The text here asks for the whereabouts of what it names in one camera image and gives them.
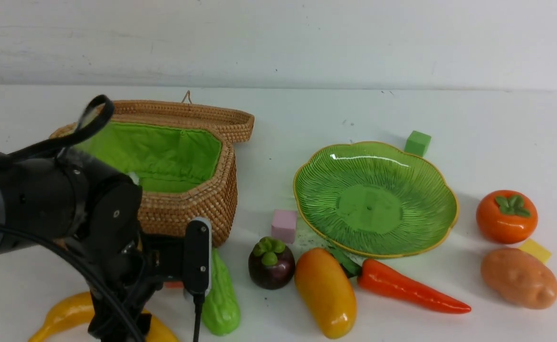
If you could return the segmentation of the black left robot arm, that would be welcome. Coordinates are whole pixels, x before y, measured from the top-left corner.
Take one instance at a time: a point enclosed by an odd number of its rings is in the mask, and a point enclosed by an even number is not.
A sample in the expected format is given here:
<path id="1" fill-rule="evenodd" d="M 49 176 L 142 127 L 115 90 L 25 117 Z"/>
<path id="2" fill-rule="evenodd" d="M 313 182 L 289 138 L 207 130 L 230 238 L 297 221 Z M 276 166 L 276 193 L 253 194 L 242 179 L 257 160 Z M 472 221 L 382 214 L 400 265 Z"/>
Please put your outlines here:
<path id="1" fill-rule="evenodd" d="M 87 281 L 88 332 L 102 342 L 143 342 L 144 305 L 183 275 L 183 239 L 148 235 L 143 190 L 110 165 L 76 150 L 16 158 L 0 152 L 0 255 L 39 245 Z"/>

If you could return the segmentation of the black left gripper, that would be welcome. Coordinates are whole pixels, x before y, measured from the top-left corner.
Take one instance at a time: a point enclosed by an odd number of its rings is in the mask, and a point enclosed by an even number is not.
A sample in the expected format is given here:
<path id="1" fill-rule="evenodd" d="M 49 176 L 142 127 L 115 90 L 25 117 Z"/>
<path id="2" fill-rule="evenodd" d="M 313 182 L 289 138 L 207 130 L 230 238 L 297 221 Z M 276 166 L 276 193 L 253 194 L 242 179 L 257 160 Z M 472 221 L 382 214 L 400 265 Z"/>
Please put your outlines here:
<path id="1" fill-rule="evenodd" d="M 142 196 L 132 183 L 97 186 L 84 223 L 67 239 L 68 251 L 99 281 L 88 284 L 94 309 L 88 332 L 99 340 L 145 340 L 151 314 L 144 305 L 164 282 L 182 277 L 184 239 L 143 232 Z"/>

